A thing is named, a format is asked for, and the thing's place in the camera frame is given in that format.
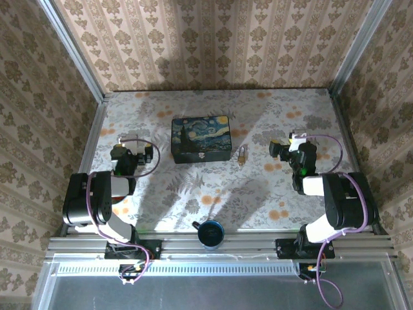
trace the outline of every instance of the starry night painting print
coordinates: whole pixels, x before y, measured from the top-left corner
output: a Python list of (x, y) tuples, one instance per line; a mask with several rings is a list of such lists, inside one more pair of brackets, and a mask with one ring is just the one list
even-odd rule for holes
[(187, 163), (229, 160), (232, 145), (228, 117), (173, 119), (171, 144), (176, 162), (180, 154), (186, 154), (183, 162)]

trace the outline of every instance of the beige wallpaper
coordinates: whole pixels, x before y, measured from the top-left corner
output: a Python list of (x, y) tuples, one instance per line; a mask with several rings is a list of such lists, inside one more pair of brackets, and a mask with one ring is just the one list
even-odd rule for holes
[(328, 87), (371, 0), (55, 0), (105, 92)]
[(413, 293), (413, 0), (393, 0), (341, 99)]
[(0, 309), (28, 308), (95, 111), (36, 2), (1, 0)]

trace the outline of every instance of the table surface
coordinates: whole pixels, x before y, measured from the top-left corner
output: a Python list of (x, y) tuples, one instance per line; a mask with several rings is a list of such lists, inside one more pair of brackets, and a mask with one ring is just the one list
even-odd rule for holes
[[(174, 163), (170, 153), (174, 118), (229, 117), (232, 157), (212, 163)], [(110, 150), (122, 134), (138, 134), (161, 150), (156, 171), (138, 179), (133, 196), (113, 206), (139, 231), (193, 231), (192, 222), (219, 221), (226, 231), (298, 229), (324, 213), (322, 197), (302, 196), (292, 188), (288, 163), (271, 158), (271, 139), (288, 143), (288, 134), (329, 134), (343, 145), (331, 99), (325, 89), (120, 92), (112, 94), (91, 171), (111, 170)], [(317, 138), (317, 171), (338, 161), (334, 141)], [(247, 148), (247, 162), (237, 163)], [(156, 161), (138, 167), (150, 170)], [(352, 170), (345, 150), (338, 171)]]

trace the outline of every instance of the black mug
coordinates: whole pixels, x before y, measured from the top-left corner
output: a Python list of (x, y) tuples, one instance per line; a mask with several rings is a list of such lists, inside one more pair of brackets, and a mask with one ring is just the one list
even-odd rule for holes
[(217, 249), (224, 240), (224, 227), (217, 221), (193, 222), (192, 226), (198, 230), (198, 239), (207, 250)]

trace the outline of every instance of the purple cable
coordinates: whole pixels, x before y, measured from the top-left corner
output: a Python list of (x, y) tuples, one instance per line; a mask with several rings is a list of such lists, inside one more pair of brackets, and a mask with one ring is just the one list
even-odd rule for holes
[(135, 283), (136, 281), (138, 281), (143, 274), (146, 272), (146, 270), (148, 270), (149, 267), (149, 260), (150, 260), (150, 256), (149, 256), (149, 252), (148, 250), (146, 250), (143, 246), (138, 245), (138, 244), (132, 244), (132, 243), (126, 243), (126, 242), (122, 242), (119, 240), (116, 240), (115, 238), (112, 238), (111, 236), (108, 236), (107, 234), (105, 234), (104, 232), (102, 232), (99, 229), (99, 226), (97, 225), (97, 223), (95, 222), (95, 219), (93, 217), (93, 212), (92, 212), (92, 206), (90, 203), (90, 184), (92, 182), (92, 178), (96, 175), (96, 172), (92, 172), (89, 177), (88, 177), (88, 181), (86, 184), (86, 208), (88, 210), (88, 214), (90, 217), (90, 220), (92, 221), (93, 226), (96, 228), (97, 234), (100, 235), (102, 238), (108, 239), (108, 240), (113, 240), (118, 244), (121, 245), (125, 245), (127, 247), (136, 247), (138, 249), (140, 249), (141, 251), (143, 251), (145, 253), (146, 259), (145, 259), (145, 267), (143, 268), (141, 274), (139, 276), (137, 276), (136, 278), (134, 278), (131, 283)]
[[(320, 251), (318, 252), (318, 257), (317, 257), (317, 267), (316, 267), (316, 282), (317, 282), (317, 287), (318, 287), (318, 291), (320, 293), (320, 296), (322, 297), (322, 299), (324, 300), (324, 302), (326, 303), (326, 305), (329, 306), (329, 308), (331, 309), (340, 309), (343, 306), (344, 303), (344, 299), (343, 299), (343, 293), (341, 292), (340, 288), (334, 283), (331, 282), (330, 280), (326, 280), (326, 279), (320, 279), (320, 275), (319, 275), (319, 265), (321, 264), (321, 256), (323, 255), (323, 251), (324, 248), (326, 247), (327, 243), (340, 237), (340, 236), (344, 236), (346, 233), (360, 233), (361, 231), (364, 230), (364, 228), (366, 228), (367, 226), (367, 221), (368, 221), (368, 211), (367, 211), (367, 204), (366, 204), (366, 200), (364, 199), (363, 193), (361, 192), (360, 186), (356, 183), (356, 181), (354, 181), (354, 179), (349, 176), (347, 173), (344, 172), (339, 172), (340, 174), (342, 174), (344, 177), (346, 177), (351, 184), (353, 184), (354, 188), (356, 189), (357, 194), (359, 195), (360, 201), (361, 201), (361, 207), (363, 208), (363, 223), (361, 224), (361, 226), (357, 229), (345, 229), (341, 232), (338, 232), (337, 234), (331, 236), (330, 238), (326, 239), (323, 244), (321, 245)], [(331, 305), (327, 299), (324, 296), (324, 292), (323, 289), (321, 288), (321, 281), (323, 282), (327, 282), (331, 285), (334, 286), (334, 288), (338, 291), (339, 295), (340, 295), (340, 304), (339, 305)]]
[(156, 165), (155, 165), (155, 167), (154, 167), (152, 170), (150, 170), (149, 172), (146, 172), (146, 173), (141, 174), (141, 175), (139, 175), (139, 176), (115, 176), (116, 178), (127, 178), (127, 179), (142, 178), (143, 176), (147, 176), (147, 175), (153, 173), (153, 172), (156, 170), (157, 166), (159, 165), (159, 162), (161, 161), (161, 151), (159, 150), (159, 147), (157, 147), (156, 144), (153, 144), (152, 142), (149, 142), (149, 141), (147, 141), (147, 140), (145, 140), (145, 139), (137, 139), (137, 138), (136, 138), (136, 139), (125, 139), (125, 140), (121, 140), (121, 141), (119, 141), (119, 142), (122, 143), (122, 142), (131, 142), (131, 141), (145, 142), (145, 143), (147, 143), (147, 144), (151, 144), (151, 145), (157, 150), (157, 162), (156, 162)]
[(338, 166), (340, 165), (341, 161), (343, 160), (343, 146), (341, 145), (340, 141), (338, 141), (335, 137), (329, 136), (328, 134), (312, 134), (311, 136), (299, 136), (299, 137), (295, 137), (296, 139), (307, 139), (307, 138), (328, 138), (331, 140), (334, 140), (335, 142), (337, 142), (339, 148), (340, 148), (340, 158), (338, 159), (338, 162), (336, 163), (336, 165), (328, 172), (326, 173), (330, 173), (333, 172), (334, 170), (336, 170), (338, 168)]

